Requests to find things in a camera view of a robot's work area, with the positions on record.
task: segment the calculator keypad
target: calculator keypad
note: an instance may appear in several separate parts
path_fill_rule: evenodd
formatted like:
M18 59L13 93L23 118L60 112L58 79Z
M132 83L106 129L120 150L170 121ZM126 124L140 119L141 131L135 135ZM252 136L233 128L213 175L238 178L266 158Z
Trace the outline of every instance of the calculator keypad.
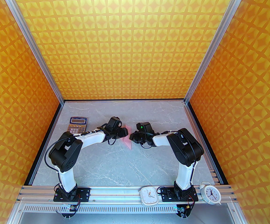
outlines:
M85 132L86 125L73 125L70 124L69 127L67 128L67 131L70 133L83 133Z

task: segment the pink triangular object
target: pink triangular object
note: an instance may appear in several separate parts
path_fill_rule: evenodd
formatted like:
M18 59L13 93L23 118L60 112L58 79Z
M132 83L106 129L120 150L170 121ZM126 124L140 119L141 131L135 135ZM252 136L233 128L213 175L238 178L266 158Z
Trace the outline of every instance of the pink triangular object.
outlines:
M132 141L129 139L131 134L131 127L129 125L125 125L128 130L128 135L122 139L122 141L126 144L126 146L131 149L132 148Z

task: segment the metal vent grille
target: metal vent grille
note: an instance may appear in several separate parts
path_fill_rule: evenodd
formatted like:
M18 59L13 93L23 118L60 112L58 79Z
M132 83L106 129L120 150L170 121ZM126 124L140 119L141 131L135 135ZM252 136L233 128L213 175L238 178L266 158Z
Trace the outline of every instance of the metal vent grille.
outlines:
M72 213L69 211L70 204L49 205L49 204L25 204L24 212L38 213ZM144 207L142 205L81 205L77 213L176 213L176 205L165 204L154 207Z

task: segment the orange patterned wall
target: orange patterned wall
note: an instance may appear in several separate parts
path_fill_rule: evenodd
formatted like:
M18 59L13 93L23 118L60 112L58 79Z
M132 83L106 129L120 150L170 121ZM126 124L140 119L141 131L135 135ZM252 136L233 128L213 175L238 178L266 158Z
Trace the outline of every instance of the orange patterned wall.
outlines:
M250 223L270 223L270 0L243 0L190 100Z
M27 177L58 100L0 0L0 223Z
M184 98L230 0L17 0L65 99Z

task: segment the white square clock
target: white square clock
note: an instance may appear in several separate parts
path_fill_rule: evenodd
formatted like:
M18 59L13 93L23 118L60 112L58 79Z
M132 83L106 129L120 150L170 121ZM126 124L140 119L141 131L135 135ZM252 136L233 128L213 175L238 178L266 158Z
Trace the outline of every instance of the white square clock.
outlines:
M145 206L154 206L159 202L157 191L154 187L143 187L139 191L141 203Z

